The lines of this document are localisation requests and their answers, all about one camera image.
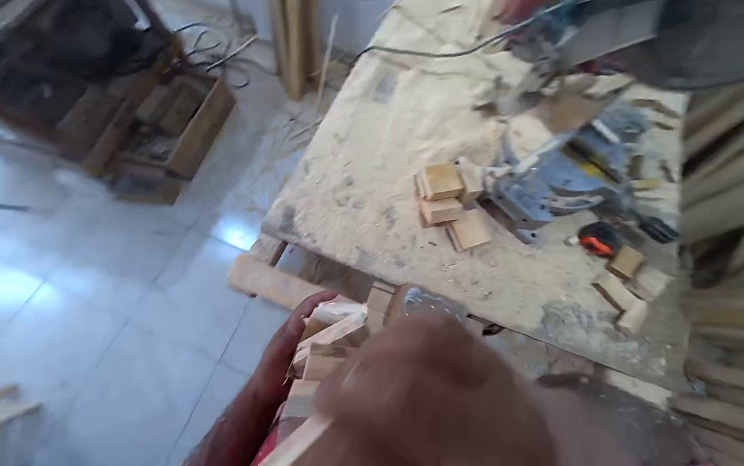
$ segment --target wood stack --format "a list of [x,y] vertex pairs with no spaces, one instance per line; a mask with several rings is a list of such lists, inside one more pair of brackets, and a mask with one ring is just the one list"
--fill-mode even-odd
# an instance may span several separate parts
[[685,149],[681,240],[695,289],[682,303],[697,354],[689,373],[706,395],[675,406],[713,461],[744,464],[744,83],[695,98]]
[[744,286],[744,84],[697,97],[685,130],[682,241],[703,259],[735,234],[739,245],[716,254],[723,261],[711,261],[708,280]]
[[320,83],[320,21],[317,0],[271,0],[276,69],[288,95],[299,101],[305,81]]

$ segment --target power cord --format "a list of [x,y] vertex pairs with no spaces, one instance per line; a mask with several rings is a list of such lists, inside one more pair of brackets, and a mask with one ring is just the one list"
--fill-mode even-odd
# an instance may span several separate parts
[[507,29],[499,32],[495,36],[490,37],[486,41],[481,42],[480,44],[476,45],[475,47],[471,47],[467,50],[462,51],[456,51],[451,53],[432,53],[428,51],[419,51],[419,50],[404,50],[404,49],[395,49],[391,47],[383,47],[383,46],[370,46],[365,49],[363,49],[360,53],[358,53],[355,58],[352,60],[352,66],[354,66],[355,63],[362,57],[366,52],[372,51],[372,50],[380,50],[385,51],[388,53],[394,53],[398,55],[411,55],[415,57],[428,57],[428,58],[456,58],[456,57],[463,57],[465,55],[470,55],[471,53],[475,53],[478,50],[481,50],[484,47],[487,47],[488,45],[492,44],[493,42],[496,42],[498,40],[501,40],[504,37],[509,36],[510,34],[513,34],[515,31],[518,31],[522,27],[529,26],[532,22],[534,22],[536,19],[548,14],[552,13],[558,9],[561,9],[565,6],[573,5],[576,2],[576,0],[564,0],[564,2],[557,3],[556,5],[550,6],[549,8],[546,8],[542,10],[539,13],[536,13],[533,16],[530,16],[528,19],[514,24]]

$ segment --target tile floor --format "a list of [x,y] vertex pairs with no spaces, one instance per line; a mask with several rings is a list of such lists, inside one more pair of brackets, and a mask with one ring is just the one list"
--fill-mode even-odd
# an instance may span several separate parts
[[[181,13],[166,22],[202,19]],[[271,61],[260,44],[248,54]],[[286,318],[225,276],[305,149],[307,134],[289,136],[314,119],[314,96],[290,102],[244,66],[251,85],[173,207],[115,201],[55,157],[0,143],[0,203],[31,208],[0,211],[0,385],[43,403],[0,429],[0,464],[178,464]]]

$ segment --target wall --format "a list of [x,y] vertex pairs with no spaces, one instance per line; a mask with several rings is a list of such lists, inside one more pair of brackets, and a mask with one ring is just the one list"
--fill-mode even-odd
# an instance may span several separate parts
[[[268,0],[229,0],[243,16],[251,16],[257,35],[264,41],[272,40],[271,16]],[[325,47],[329,37],[331,17],[340,15],[335,34],[335,47],[351,54],[360,52],[372,39],[380,15],[392,0],[319,0],[320,34]]]

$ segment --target workbench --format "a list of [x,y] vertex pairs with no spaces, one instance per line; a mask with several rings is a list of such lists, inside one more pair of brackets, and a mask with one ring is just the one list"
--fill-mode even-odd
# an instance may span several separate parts
[[[492,2],[402,0],[385,16],[373,44],[451,52],[481,40]],[[413,175],[427,164],[466,155],[491,165],[512,117],[471,109],[476,90],[501,76],[517,85],[529,65],[506,52],[480,50],[451,59],[372,51],[364,55],[325,116],[294,175],[263,222],[263,233],[388,283],[413,282],[465,304],[470,313],[665,387],[680,380],[687,323],[669,287],[651,302],[635,337],[613,326],[618,312],[592,288],[606,261],[564,239],[596,221],[582,211],[539,230],[524,245],[490,219],[493,240],[455,252],[445,229],[423,228]],[[687,96],[642,85],[621,97],[662,102],[679,115]],[[664,129],[641,140],[649,176],[662,160],[678,176],[681,120],[643,109]],[[641,202],[649,215],[677,225],[679,188],[665,183]],[[650,241],[647,261],[674,274],[676,246]]]

